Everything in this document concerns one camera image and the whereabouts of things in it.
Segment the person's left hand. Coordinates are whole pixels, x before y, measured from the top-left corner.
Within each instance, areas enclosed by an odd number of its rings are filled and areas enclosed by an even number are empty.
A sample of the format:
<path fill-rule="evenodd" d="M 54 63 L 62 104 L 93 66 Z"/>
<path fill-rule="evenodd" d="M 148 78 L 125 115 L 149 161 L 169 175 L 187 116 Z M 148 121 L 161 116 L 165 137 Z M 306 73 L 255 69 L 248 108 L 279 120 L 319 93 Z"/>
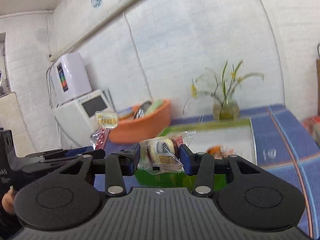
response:
<path fill-rule="evenodd" d="M 2 207 L 10 215 L 15 214 L 14 210 L 14 199 L 16 196 L 16 191 L 11 187 L 7 193 L 4 194 L 2 198 Z"/>

